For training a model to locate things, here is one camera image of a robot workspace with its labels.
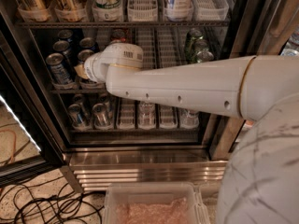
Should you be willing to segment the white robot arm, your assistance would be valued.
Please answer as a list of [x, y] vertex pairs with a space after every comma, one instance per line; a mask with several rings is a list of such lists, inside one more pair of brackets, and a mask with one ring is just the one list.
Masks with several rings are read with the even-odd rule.
[[252, 121], [226, 165], [216, 223], [299, 224], [299, 58], [142, 64], [142, 48], [115, 43], [83, 68], [118, 97]]

